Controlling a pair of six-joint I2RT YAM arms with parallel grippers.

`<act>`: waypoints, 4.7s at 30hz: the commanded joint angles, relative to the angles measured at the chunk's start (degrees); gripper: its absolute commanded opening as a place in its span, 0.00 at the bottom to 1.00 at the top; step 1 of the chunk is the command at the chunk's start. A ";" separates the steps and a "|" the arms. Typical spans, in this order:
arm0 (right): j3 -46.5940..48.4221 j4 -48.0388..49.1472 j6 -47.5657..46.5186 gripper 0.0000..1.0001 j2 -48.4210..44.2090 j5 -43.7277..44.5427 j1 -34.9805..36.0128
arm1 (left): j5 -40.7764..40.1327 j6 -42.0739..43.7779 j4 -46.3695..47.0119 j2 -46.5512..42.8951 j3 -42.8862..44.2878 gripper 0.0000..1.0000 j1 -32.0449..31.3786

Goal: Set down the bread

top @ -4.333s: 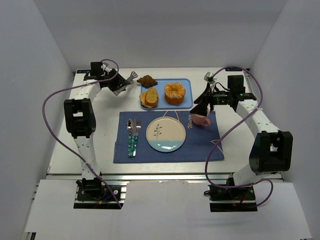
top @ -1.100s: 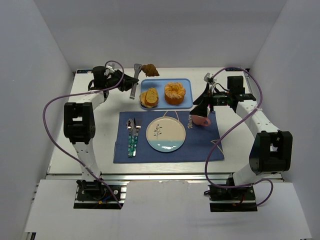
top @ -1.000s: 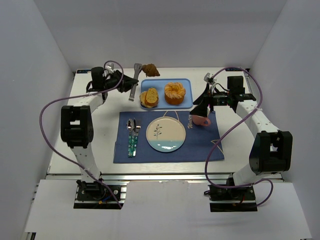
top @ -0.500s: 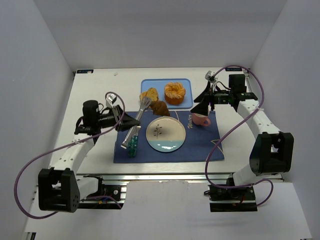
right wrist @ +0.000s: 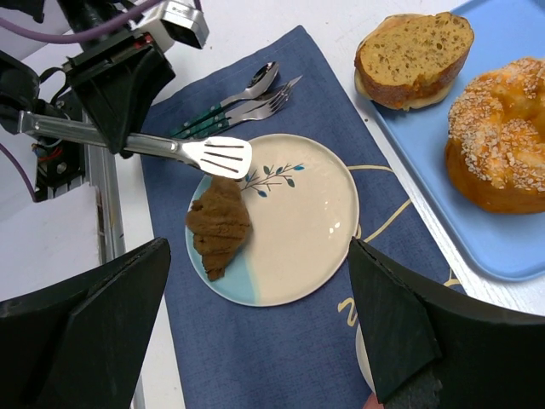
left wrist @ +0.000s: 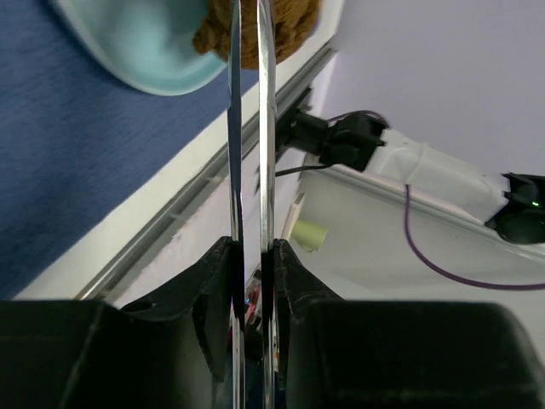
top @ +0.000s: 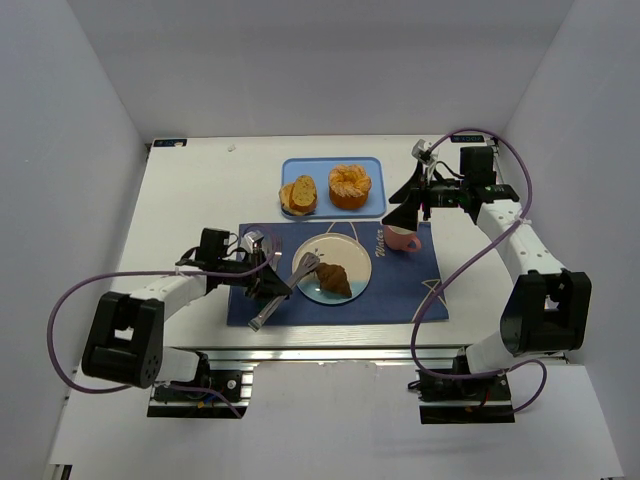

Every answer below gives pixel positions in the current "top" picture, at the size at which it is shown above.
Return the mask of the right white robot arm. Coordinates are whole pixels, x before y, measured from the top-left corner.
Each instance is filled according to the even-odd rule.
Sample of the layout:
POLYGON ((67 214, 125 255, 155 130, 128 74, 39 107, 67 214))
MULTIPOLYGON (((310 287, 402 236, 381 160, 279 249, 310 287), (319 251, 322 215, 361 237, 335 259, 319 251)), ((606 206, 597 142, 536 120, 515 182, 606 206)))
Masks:
POLYGON ((533 354, 578 350, 584 343, 592 283, 573 272, 540 240, 514 189, 497 181, 489 146, 463 147, 460 174, 437 173, 433 149, 418 141, 412 151, 416 168, 390 198, 394 210, 383 225, 414 232, 434 208, 460 208, 490 239, 513 282, 498 330, 460 353, 458 379, 483 378, 507 371, 533 354))

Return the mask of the brown croissant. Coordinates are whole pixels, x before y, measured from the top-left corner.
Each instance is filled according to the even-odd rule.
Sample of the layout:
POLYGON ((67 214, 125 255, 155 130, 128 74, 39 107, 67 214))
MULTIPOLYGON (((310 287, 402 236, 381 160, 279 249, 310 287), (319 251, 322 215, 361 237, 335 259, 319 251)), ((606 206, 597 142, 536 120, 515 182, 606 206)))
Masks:
POLYGON ((321 262, 314 270, 323 292, 338 295, 343 298, 351 298, 352 291, 346 270, 337 264, 321 262))

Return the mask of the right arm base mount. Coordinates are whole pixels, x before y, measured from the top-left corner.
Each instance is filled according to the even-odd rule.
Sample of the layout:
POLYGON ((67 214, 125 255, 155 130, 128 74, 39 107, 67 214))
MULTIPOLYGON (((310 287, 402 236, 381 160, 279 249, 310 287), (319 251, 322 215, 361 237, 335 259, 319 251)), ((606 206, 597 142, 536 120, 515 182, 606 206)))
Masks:
POLYGON ((417 350, 423 365, 407 390, 418 395, 423 425, 510 424, 515 421, 509 383, 504 374, 468 379, 466 349, 437 358, 435 351, 417 350))

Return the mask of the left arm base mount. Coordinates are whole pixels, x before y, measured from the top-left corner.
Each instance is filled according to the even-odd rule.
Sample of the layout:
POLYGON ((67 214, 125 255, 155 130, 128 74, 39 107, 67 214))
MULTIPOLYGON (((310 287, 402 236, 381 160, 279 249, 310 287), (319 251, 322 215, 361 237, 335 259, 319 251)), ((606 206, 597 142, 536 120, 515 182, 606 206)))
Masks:
POLYGON ((220 360, 213 352, 198 352, 196 377, 170 380, 151 389, 148 418, 241 419, 253 386, 252 364, 220 360))

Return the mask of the metal tongs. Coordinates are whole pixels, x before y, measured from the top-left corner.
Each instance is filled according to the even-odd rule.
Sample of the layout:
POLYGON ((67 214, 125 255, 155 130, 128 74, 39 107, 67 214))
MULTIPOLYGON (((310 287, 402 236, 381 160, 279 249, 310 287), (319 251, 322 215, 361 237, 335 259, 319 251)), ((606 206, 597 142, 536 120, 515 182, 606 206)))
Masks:
MULTIPOLYGON (((297 284, 311 272, 313 272, 320 263, 320 257, 314 253, 306 252, 300 258, 297 267, 292 271, 291 276, 286 281, 287 286, 290 290, 293 290, 297 284)), ((252 318, 248 326, 254 331, 257 332, 261 329, 261 327, 266 323, 268 318, 277 310, 280 304, 286 300, 290 294, 280 295, 273 298, 269 301, 263 309, 252 318)))

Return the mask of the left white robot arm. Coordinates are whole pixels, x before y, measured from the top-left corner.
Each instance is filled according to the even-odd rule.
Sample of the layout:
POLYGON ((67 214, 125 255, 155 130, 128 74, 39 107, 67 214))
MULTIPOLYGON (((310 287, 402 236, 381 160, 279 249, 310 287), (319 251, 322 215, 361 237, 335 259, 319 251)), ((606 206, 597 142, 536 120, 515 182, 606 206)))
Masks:
POLYGON ((83 352, 83 373, 142 389, 154 384, 208 388, 207 356, 165 347, 165 322, 219 285, 240 287, 259 301, 291 293, 267 262, 261 239, 233 259, 230 236, 228 231, 206 228, 199 245, 177 262, 186 268, 184 272, 163 276, 131 293, 104 294, 83 352))

